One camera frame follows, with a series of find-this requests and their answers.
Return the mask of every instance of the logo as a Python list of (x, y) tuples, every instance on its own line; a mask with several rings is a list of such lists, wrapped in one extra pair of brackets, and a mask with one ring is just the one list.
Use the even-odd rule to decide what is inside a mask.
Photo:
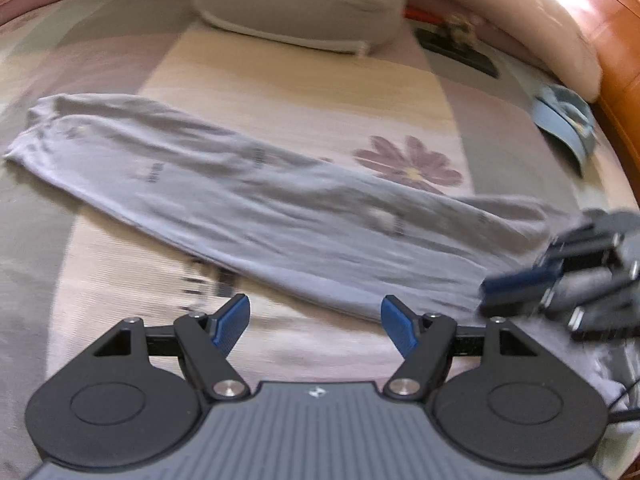
[(326, 395), (326, 390), (320, 386), (316, 386), (313, 390), (309, 390), (309, 395), (315, 399), (319, 399)]
[(266, 161), (267, 153), (262, 148), (256, 148), (254, 151), (254, 161), (256, 168), (260, 168)]
[(151, 165), (151, 172), (146, 181), (150, 184), (155, 184), (160, 178), (160, 172), (164, 168), (164, 162), (155, 162)]

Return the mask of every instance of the bed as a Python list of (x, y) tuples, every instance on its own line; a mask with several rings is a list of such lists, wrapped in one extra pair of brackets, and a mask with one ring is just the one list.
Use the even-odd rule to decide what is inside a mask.
[[(522, 194), (563, 210), (637, 209), (602, 134), (579, 178), (534, 126), (532, 96), (548, 75), (481, 45), (500, 73), (491, 78), (421, 49), (414, 26), (407, 21), (395, 40), (354, 57), (215, 30), (189, 0), (62, 0), (0, 27), (0, 144), (23, 129), (41, 96), (138, 94), (353, 171), (371, 171), (354, 153), (376, 145), (410, 158), (405, 140), (414, 136), (439, 154), (431, 170), (445, 165), (462, 175), (436, 186), (450, 196)], [(38, 463), (22, 421), (31, 393), (124, 317), (166, 324), (248, 294), (253, 317), (230, 360), (251, 385), (381, 383), (401, 361), (375, 323), (191, 258), (11, 164), (0, 166), (0, 221), (2, 480), (24, 478)], [(633, 344), (616, 352), (614, 379), (629, 383), (639, 353)], [(179, 372), (174, 362), (155, 362)], [(457, 360), (452, 374), (472, 365)], [(603, 442), (596, 462), (610, 478), (635, 458), (634, 430)]]

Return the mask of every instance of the metal screw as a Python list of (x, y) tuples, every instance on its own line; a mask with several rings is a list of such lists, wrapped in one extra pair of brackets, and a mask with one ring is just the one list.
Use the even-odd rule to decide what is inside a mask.
[(321, 386), (316, 386), (312, 390), (309, 390), (309, 395), (315, 399), (319, 399), (320, 397), (324, 397), (326, 395), (326, 390)]
[(571, 329), (572, 332), (575, 332), (580, 328), (580, 323), (582, 323), (583, 317), (583, 309), (581, 309), (580, 307), (574, 309), (573, 313), (571, 314), (571, 319), (569, 320), (569, 323), (567, 323), (567, 326), (569, 327), (569, 329)]
[(550, 286), (545, 291), (544, 296), (542, 296), (542, 299), (540, 300), (540, 305), (542, 306), (542, 308), (549, 308), (549, 305), (551, 304), (551, 301), (553, 300), (555, 295), (556, 292), (554, 291), (553, 287)]
[(640, 262), (634, 260), (634, 262), (631, 264), (631, 269), (629, 270), (629, 279), (637, 280), (638, 272), (640, 272)]
[(231, 379), (214, 384), (213, 391), (219, 396), (231, 399), (242, 395), (245, 388), (244, 384), (240, 381)]
[(413, 379), (394, 379), (389, 383), (389, 389), (396, 395), (413, 395), (420, 390), (420, 383)]

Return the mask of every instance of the orange object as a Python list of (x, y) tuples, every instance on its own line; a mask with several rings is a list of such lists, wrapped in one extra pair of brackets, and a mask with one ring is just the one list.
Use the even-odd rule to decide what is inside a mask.
[(640, 199), (640, 0), (559, 0), (593, 42), (602, 66), (594, 112)]
[(404, 16), (408, 20), (414, 20), (416, 22), (431, 23), (431, 25), (442, 25), (444, 18), (431, 14), (426, 10), (416, 9), (415, 7), (407, 7), (404, 10)]

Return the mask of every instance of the cable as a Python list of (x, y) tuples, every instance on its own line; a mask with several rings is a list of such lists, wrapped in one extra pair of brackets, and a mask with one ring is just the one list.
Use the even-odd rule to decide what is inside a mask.
[(609, 413), (607, 424), (620, 424), (621, 422), (633, 422), (635, 420), (640, 420), (640, 408)]
[(638, 384), (640, 383), (640, 377), (638, 377), (633, 384), (631, 384), (631, 386), (628, 386), (625, 388), (625, 391), (622, 392), (621, 394), (619, 394), (619, 396), (616, 397), (616, 400), (614, 400), (608, 407), (608, 410), (611, 410), (617, 403), (620, 402), (620, 400), (622, 400), (622, 398), (626, 395), (628, 395), (629, 393), (631, 393), (631, 390), (633, 390), (636, 386), (638, 386)]

